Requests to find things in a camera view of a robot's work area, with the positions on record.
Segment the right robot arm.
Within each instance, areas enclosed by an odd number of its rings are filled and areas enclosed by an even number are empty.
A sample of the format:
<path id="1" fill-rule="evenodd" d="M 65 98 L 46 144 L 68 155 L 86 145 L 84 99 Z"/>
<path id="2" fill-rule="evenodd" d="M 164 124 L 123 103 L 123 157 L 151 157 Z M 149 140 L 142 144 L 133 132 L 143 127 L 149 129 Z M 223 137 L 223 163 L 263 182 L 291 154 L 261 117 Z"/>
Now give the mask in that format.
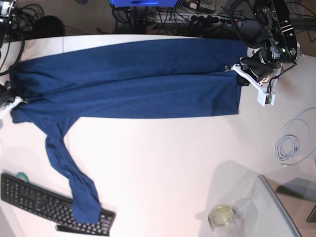
<path id="1" fill-rule="evenodd" d="M 17 12 L 17 0 L 1 0 L 0 1 L 0 47 L 2 48 L 6 37 L 17 35 L 20 38 L 20 50 L 14 63 L 3 72 L 0 72 L 0 76 L 9 74 L 20 62 L 24 48 L 25 38 L 21 31 L 12 29 L 12 21 Z M 15 100 L 15 94 L 11 92 L 11 89 L 6 85 L 0 85 L 0 106 L 4 107 L 13 103 Z"/>

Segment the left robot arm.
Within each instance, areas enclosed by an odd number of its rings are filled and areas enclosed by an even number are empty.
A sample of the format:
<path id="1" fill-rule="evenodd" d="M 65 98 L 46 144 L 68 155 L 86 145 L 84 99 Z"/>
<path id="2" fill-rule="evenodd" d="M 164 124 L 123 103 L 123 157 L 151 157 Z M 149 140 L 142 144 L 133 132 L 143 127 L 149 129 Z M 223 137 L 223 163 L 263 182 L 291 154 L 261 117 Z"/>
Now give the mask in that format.
<path id="1" fill-rule="evenodd" d="M 250 6 L 254 20 L 259 25 L 256 39 L 243 34 L 237 26 L 235 10 L 242 3 L 243 0 L 236 0 L 230 6 L 232 28 L 242 43 L 257 51 L 252 56 L 241 57 L 239 65 L 243 73 L 262 86 L 278 78 L 277 70 L 281 70 L 283 64 L 297 64 L 300 56 L 299 43 L 285 1 L 256 0 Z"/>

